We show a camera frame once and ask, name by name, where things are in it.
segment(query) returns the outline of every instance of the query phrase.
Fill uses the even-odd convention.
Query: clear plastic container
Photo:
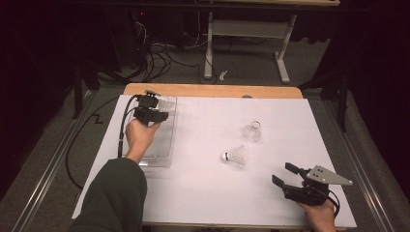
[[[139,163],[140,166],[150,167],[169,167],[172,163],[172,146],[174,143],[174,134],[177,122],[177,98],[175,97],[158,97],[160,100],[157,110],[160,112],[168,112],[168,118],[161,123],[160,128],[156,131],[153,143],[145,152],[144,157]],[[127,122],[134,119],[133,112],[130,113]],[[124,139],[123,156],[127,153],[130,146]]]

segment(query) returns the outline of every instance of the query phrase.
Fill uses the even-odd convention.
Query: white stand
[[[214,20],[213,13],[209,13],[208,19],[208,46],[206,50],[204,78],[212,78],[212,37],[237,36],[237,37],[260,37],[282,39],[280,52],[275,52],[280,78],[283,84],[290,82],[284,66],[283,56],[292,35],[296,15],[293,14],[288,22],[256,22],[241,20]]]

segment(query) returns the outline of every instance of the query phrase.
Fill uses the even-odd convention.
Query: metal bracket
[[[307,174],[307,178],[322,184],[352,186],[353,182],[337,175],[322,166],[316,165]]]

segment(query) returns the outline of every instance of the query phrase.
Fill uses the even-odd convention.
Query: wooden table edge
[[[254,99],[302,99],[296,87],[245,86],[245,85],[198,85],[198,84],[158,84],[132,83],[124,90],[124,95],[144,94],[151,89],[164,96],[172,97],[214,97]]]

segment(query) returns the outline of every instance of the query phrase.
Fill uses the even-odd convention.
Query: human hand
[[[334,204],[326,200],[321,206],[309,206],[296,202],[307,212],[307,218],[315,232],[335,232]]]
[[[152,144],[155,132],[160,125],[160,123],[155,123],[147,127],[136,119],[130,121],[126,127],[127,141],[130,145],[126,158],[139,163],[148,147]]]

